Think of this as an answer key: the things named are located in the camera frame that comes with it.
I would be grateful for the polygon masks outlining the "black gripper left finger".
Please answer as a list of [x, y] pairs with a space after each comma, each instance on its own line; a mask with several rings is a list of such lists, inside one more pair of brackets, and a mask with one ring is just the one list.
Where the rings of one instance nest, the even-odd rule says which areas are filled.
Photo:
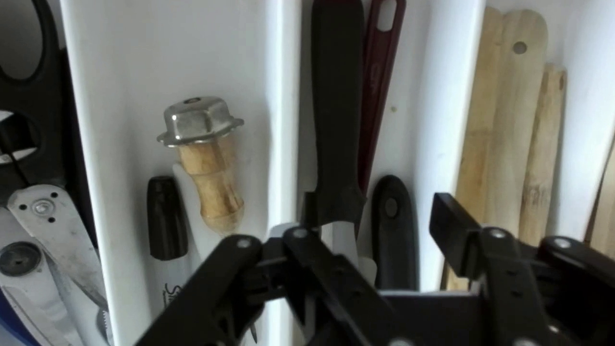
[[305, 228], [266, 241], [220, 239], [136, 346], [238, 346], [270, 299], [284, 297], [305, 346], [386, 346], [391, 307], [363, 274]]

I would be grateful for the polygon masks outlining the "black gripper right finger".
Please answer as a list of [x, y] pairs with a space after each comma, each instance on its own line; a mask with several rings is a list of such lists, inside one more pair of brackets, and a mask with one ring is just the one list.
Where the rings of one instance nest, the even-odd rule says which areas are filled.
[[484, 226], [447, 191], [432, 195], [430, 236], [486, 309], [489, 346], [615, 346], [615, 260], [568, 236], [528, 245]]

